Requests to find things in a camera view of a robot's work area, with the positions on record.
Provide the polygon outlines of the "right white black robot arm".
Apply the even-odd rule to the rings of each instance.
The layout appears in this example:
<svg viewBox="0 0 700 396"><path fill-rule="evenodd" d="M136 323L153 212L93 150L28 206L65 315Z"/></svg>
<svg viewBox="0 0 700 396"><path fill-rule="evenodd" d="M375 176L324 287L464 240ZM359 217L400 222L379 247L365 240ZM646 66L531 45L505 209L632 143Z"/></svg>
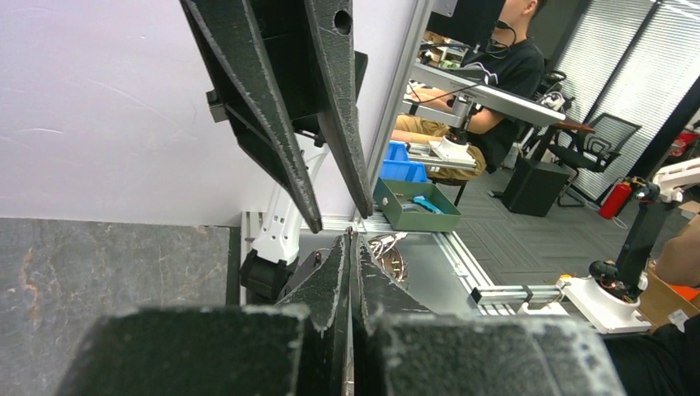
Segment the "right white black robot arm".
<svg viewBox="0 0 700 396"><path fill-rule="evenodd" d="M184 1L213 88L217 122L276 183L240 271L243 287L275 299L295 271L302 227L317 233L313 188L332 154L360 215L372 214L357 96L368 64L354 48L349 1Z"/></svg>

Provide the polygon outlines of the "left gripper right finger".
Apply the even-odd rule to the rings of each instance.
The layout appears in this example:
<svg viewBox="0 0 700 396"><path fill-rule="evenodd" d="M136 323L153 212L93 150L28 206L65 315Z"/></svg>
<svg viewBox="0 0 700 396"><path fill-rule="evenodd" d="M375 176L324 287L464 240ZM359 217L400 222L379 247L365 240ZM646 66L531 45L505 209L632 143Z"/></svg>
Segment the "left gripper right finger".
<svg viewBox="0 0 700 396"><path fill-rule="evenodd" d="M420 304L350 242L357 395L622 395L600 336L562 316L460 317Z"/></svg>

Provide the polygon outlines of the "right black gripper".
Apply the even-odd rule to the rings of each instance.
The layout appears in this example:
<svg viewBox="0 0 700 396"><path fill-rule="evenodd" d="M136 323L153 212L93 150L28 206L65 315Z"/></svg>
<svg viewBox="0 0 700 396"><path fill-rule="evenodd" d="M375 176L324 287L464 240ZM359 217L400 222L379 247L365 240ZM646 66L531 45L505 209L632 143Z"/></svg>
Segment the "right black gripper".
<svg viewBox="0 0 700 396"><path fill-rule="evenodd" d="M356 99L367 55L353 48L350 1L183 1L213 88L215 121L323 228L296 133L328 143L353 203L373 214Z"/></svg>

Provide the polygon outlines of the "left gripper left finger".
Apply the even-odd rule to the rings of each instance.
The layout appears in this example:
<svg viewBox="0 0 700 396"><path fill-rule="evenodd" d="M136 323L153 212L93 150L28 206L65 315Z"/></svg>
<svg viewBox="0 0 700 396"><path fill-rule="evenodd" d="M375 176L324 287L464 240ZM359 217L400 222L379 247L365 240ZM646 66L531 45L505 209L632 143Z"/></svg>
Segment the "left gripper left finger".
<svg viewBox="0 0 700 396"><path fill-rule="evenodd" d="M59 395L340 395L352 235L272 305L130 309L83 337Z"/></svg>

